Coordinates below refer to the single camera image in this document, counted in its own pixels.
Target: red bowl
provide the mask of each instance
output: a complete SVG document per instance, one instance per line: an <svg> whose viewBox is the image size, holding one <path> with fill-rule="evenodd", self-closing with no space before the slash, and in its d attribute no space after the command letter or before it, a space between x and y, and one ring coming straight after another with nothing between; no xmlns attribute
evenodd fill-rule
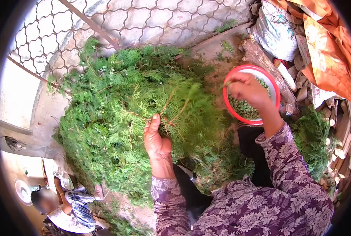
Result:
<svg viewBox="0 0 351 236"><path fill-rule="evenodd" d="M279 91L279 87L277 86L274 78L264 69L254 66L254 65L242 65L242 66L237 66L233 68L228 75L225 77L224 82L226 82L227 77L231 74L237 73L237 72L242 72L242 73L251 73L254 76L262 79L264 82L266 82L267 86L270 88L270 99L273 101L275 104L276 108L279 109L281 105L281 93ZM224 97L224 102L230 113L236 117L237 119L241 120L242 122L249 124L249 125L263 125L262 119L256 119L256 120L247 120L243 118L242 116L238 115L232 108L231 104L229 103L228 100L228 91L226 87L223 87L223 97Z"/></svg>

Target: green seeds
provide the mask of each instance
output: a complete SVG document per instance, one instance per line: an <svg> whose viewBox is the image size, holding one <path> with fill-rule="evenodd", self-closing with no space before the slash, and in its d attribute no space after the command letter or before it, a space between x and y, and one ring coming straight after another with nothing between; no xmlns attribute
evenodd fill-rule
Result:
<svg viewBox="0 0 351 236"><path fill-rule="evenodd" d="M263 80L259 79L258 77L256 77L256 79L269 92L269 96L270 96L270 88L267 86L267 84ZM230 94L228 94L228 100L233 110L243 118L247 120L256 120L259 118L257 109L250 106L245 99L237 100L234 97L232 97Z"/></svg>

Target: woman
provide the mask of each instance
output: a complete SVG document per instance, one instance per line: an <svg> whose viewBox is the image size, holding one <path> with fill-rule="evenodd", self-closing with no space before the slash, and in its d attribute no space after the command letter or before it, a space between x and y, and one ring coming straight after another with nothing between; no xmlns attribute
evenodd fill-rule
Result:
<svg viewBox="0 0 351 236"><path fill-rule="evenodd" d="M89 193L84 186L73 191L66 191L61 186L59 178L55 177L57 196L50 189L42 189L31 193L31 201L35 209L48 213L48 218L57 227L74 233L89 233L95 229L95 221L87 206L95 200L103 200L102 187L95 185L94 194Z"/></svg>
<svg viewBox="0 0 351 236"><path fill-rule="evenodd" d="M256 165L253 181L245 176L242 181L231 182L214 192L210 206L202 209L204 212L191 229L187 211L192 215L189 205L199 202L202 194L190 194L190 181L185 185L185 179L178 177L180 174L176 178L172 143L161 138L160 117L154 115L145 126L144 141L153 173L151 193L157 213L156 235L323 234L329 226L333 204L310 177L291 130L266 89L251 74L236 73L228 81L232 96L245 98L258 109L263 121L264 133L260 135L259 127L238 130L243 154L253 158Z"/></svg>

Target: floral pattern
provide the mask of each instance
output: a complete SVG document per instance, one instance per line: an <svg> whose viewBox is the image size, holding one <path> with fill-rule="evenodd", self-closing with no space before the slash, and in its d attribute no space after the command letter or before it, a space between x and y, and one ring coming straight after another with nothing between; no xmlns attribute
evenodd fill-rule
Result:
<svg viewBox="0 0 351 236"><path fill-rule="evenodd" d="M214 200L191 225L176 179L152 177L158 236L322 235L333 204L307 171L288 125L256 142L263 147L275 188L254 186L248 176L214 192Z"/></svg>

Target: orange tarp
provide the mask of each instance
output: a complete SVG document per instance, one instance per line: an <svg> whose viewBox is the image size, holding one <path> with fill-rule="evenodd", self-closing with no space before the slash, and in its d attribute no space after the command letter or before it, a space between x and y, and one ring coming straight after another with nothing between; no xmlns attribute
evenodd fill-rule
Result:
<svg viewBox="0 0 351 236"><path fill-rule="evenodd" d="M297 12L285 0L266 0L298 18L303 17L311 63L303 70L311 83L351 101L351 37L326 0L289 0L316 13L321 20Z"/></svg>

